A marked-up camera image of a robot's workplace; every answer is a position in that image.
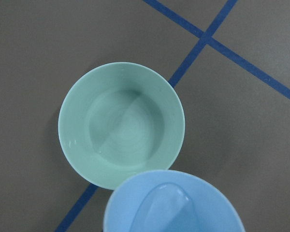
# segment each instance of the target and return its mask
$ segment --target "blue plastic container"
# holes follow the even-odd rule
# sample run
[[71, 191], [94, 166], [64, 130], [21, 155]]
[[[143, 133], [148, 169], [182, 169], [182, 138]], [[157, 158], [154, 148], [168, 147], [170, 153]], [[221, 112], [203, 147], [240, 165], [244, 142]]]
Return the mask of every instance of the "blue plastic container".
[[126, 180], [112, 194], [104, 232], [244, 232], [228, 199], [206, 181], [155, 170]]

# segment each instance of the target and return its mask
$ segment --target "green bowl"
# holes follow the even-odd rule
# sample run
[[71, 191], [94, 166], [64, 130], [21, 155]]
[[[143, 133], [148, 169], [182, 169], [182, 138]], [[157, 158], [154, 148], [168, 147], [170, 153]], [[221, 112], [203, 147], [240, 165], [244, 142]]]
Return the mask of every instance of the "green bowl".
[[173, 164], [185, 117], [162, 76], [143, 65], [116, 62], [89, 71], [72, 86], [58, 133], [64, 155], [84, 179], [115, 189], [132, 175]]

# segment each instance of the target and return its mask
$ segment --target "gray surface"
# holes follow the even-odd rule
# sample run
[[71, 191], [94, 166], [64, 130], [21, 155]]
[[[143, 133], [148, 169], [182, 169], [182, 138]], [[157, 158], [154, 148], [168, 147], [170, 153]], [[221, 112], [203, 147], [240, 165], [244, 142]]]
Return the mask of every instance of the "gray surface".
[[[224, 2], [163, 1], [203, 30]], [[290, 88], [290, 1], [239, 1], [214, 37]], [[79, 77], [132, 61], [168, 79], [197, 40], [142, 1], [0, 1], [0, 231], [53, 231], [87, 187], [57, 135]], [[290, 231], [290, 100], [210, 47], [175, 90], [187, 127], [172, 169], [219, 188], [247, 231]], [[110, 194], [69, 231], [100, 232]]]

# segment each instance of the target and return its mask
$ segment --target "blue tape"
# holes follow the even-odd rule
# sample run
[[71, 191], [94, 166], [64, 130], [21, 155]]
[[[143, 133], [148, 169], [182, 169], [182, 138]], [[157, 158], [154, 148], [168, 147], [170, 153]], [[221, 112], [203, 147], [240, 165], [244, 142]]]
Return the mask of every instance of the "blue tape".
[[196, 37], [200, 38], [203, 35], [203, 31], [201, 29], [197, 28], [195, 25], [188, 22], [183, 17], [179, 16], [174, 11], [170, 10], [160, 2], [156, 0], [143, 0], [143, 1], [146, 2], [148, 5], [150, 5], [151, 7], [153, 7], [154, 9], [156, 9], [157, 11], [159, 11], [160, 13], [162, 13], [163, 15], [167, 16], [170, 20], [174, 21], [175, 23], [177, 23], [178, 25], [180, 25], [181, 27], [183, 27], [184, 29], [195, 35]]
[[225, 18], [228, 16], [230, 11], [232, 10], [233, 6], [236, 4], [237, 0], [228, 0], [226, 4], [222, 7], [218, 15], [212, 21], [211, 25], [209, 25], [208, 29], [206, 30], [210, 36], [213, 36]]
[[221, 44], [217, 40], [211, 38], [208, 42], [208, 45], [210, 45], [213, 49], [217, 50], [221, 54], [223, 54], [225, 57], [232, 60], [234, 63], [241, 66], [246, 71], [250, 72], [254, 76], [256, 76], [258, 79], [284, 95], [286, 98], [290, 99], [290, 89], [288, 89], [286, 86], [284, 86], [282, 83], [278, 82], [274, 78], [272, 78], [270, 75], [262, 71], [261, 69], [257, 68], [229, 48], [227, 48], [225, 45]]
[[72, 209], [67, 213], [62, 222], [56, 228], [55, 232], [65, 232], [69, 226], [71, 226], [73, 221], [76, 219], [76, 217], [79, 215], [79, 213], [82, 211], [84, 206], [87, 204], [97, 189], [98, 186], [89, 184], [89, 186], [83, 192], [82, 196], [80, 196]]
[[[216, 18], [213, 20], [211, 25], [208, 27], [206, 32], [203, 32], [201, 29], [197, 28], [190, 22], [183, 19], [181, 16], [177, 15], [175, 12], [168, 9], [166, 6], [162, 5], [160, 2], [156, 0], [144, 0], [146, 3], [151, 5], [153, 8], [167, 16], [169, 19], [173, 20], [177, 24], [179, 24], [181, 27], [195, 35], [196, 37], [200, 38], [199, 42], [201, 41], [201, 38], [204, 33], [207, 33], [206, 37], [206, 43], [210, 45], [212, 48], [223, 54], [225, 57], [232, 60], [234, 63], [241, 66], [246, 71], [250, 72], [254, 76], [256, 76], [258, 79], [284, 95], [286, 98], [290, 99], [290, 89], [272, 78], [270, 75], [262, 71], [261, 69], [257, 68], [217, 40], [211, 38], [211, 36], [216, 32], [218, 27], [221, 25], [223, 20], [226, 18], [230, 10], [233, 8], [233, 6], [236, 4], [237, 0], [229, 0], [226, 2], [224, 7], [221, 9], [221, 11], [218, 13]], [[170, 78], [169, 83], [175, 87], [178, 81], [181, 79], [181, 77], [185, 74], [187, 69], [190, 67], [190, 65], [194, 62], [194, 60], [197, 58], [201, 50], [203, 49], [203, 42], [201, 45], [196, 44], [194, 48], [190, 51], [188, 56], [185, 58], [185, 60], [182, 62], [182, 64], [179, 66], [179, 68], [175, 71], [173, 76]]]
[[186, 58], [181, 63], [181, 65], [178, 67], [178, 69], [174, 72], [172, 77], [169, 79], [169, 83], [173, 88], [177, 85], [177, 83], [180, 81], [180, 79], [186, 73], [188, 68], [192, 65], [192, 63], [195, 61], [195, 59], [201, 53], [201, 51], [203, 50], [205, 45], [206, 45], [206, 41], [205, 41], [204, 37], [202, 36], [200, 38], [200, 40], [197, 42], [197, 44], [193, 47], [193, 49], [186, 56]]
[[169, 83], [172, 87], [175, 87], [176, 84], [180, 81], [180, 79], [183, 77], [183, 75], [186, 73], [188, 68], [192, 65], [192, 63], [195, 61], [195, 59], [198, 57], [198, 55], [201, 53], [205, 45], [208, 43], [208, 41], [211, 39], [211, 36], [215, 33], [215, 31], [218, 29], [218, 27], [221, 25], [223, 20], [227, 17], [233, 6], [236, 4], [237, 0], [228, 0], [226, 4], [223, 6], [221, 11], [218, 13], [218, 15], [215, 17], [213, 22], [210, 24], [210, 26], [207, 28], [206, 32], [202, 34], [200, 37], [200, 40], [197, 42], [197, 44], [193, 47], [193, 49], [189, 52], [189, 54], [186, 56], [184, 61], [181, 63], [179, 68], [175, 71], [175, 73], [172, 75], [172, 77], [169, 80]]

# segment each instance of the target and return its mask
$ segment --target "light blue bowl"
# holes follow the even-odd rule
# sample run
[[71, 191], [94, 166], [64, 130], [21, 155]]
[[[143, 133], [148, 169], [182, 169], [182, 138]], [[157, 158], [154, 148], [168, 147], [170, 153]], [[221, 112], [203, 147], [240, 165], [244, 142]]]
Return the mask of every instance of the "light blue bowl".
[[185, 118], [162, 76], [117, 62], [91, 70], [73, 85], [60, 110], [58, 133], [64, 155], [83, 178], [115, 189], [132, 175], [173, 164]]
[[156, 170], [129, 178], [107, 204], [104, 232], [245, 232], [228, 199], [206, 181]]

